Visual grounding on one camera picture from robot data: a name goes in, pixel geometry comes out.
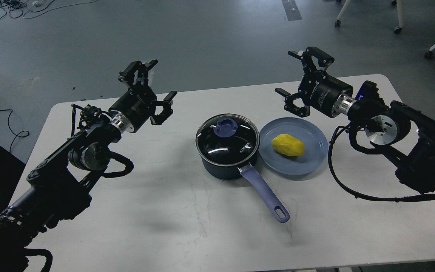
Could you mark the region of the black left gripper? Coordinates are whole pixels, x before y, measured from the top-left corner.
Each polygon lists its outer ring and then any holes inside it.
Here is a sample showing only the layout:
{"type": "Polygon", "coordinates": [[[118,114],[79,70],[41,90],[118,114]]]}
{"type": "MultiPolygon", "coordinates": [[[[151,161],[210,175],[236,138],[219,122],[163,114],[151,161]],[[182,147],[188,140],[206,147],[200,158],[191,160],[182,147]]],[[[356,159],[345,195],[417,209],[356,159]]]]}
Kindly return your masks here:
{"type": "Polygon", "coordinates": [[[112,117],[124,116],[128,121],[126,131],[129,133],[136,133],[149,119],[152,125],[162,125],[174,113],[171,106],[177,91],[170,91],[163,100],[157,100],[150,87],[149,74],[158,63],[158,60],[138,60],[119,72],[119,82],[128,91],[109,108],[109,114],[112,117]],[[156,115],[157,107],[162,107],[162,112],[156,115]]]}

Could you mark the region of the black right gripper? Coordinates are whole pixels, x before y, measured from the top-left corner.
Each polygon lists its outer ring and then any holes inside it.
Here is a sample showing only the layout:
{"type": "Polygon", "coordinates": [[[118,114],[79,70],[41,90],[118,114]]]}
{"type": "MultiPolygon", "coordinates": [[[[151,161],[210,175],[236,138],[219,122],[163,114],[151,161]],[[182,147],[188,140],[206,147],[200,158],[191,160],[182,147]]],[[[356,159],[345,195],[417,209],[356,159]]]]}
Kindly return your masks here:
{"type": "Polygon", "coordinates": [[[352,96],[353,87],[326,73],[335,59],[317,47],[307,47],[304,51],[288,51],[288,55],[301,61],[304,76],[298,92],[290,94],[282,88],[275,92],[284,98],[284,110],[298,117],[308,117],[310,107],[322,114],[334,118],[339,115],[340,96],[352,96]],[[302,99],[303,107],[295,105],[295,100],[302,99]]]}

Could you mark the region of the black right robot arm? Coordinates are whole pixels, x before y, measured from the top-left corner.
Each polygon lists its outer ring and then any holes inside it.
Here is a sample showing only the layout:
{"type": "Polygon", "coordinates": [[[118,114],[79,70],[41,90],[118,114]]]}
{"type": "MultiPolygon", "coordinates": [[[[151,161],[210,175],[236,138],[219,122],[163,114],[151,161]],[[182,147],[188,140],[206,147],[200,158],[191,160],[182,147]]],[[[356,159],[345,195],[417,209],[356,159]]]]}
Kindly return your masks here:
{"type": "Polygon", "coordinates": [[[332,177],[347,193],[374,202],[435,201],[435,120],[419,110],[392,100],[386,103],[378,85],[366,80],[354,94],[352,85],[328,74],[335,59],[310,46],[303,51],[288,51],[302,64],[303,76],[293,94],[282,88],[284,109],[298,117],[310,115],[311,108],[330,118],[345,115],[347,125],[338,126],[329,142],[327,164],[332,177]],[[365,155],[381,155],[394,167],[394,175],[414,196],[383,198],[352,190],[338,178],[333,165],[333,149],[341,134],[365,155]]]}

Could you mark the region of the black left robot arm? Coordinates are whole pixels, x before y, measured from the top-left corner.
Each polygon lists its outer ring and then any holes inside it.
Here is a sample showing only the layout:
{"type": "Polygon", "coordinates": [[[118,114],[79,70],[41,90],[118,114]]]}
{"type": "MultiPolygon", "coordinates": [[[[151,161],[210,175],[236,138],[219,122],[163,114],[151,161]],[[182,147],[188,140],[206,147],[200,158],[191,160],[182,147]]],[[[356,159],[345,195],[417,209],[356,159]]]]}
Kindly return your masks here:
{"type": "Polygon", "coordinates": [[[158,100],[150,87],[149,74],[157,63],[134,61],[120,72],[119,82],[128,89],[107,111],[71,105],[71,136],[27,175],[29,190],[0,213],[0,272],[23,272],[29,257],[37,255],[45,257],[42,271],[50,271],[52,253],[30,249],[32,240],[87,209],[90,191],[100,178],[132,172],[131,159],[109,145],[126,131],[136,133],[147,121],[161,125],[173,114],[177,92],[158,100]]]}

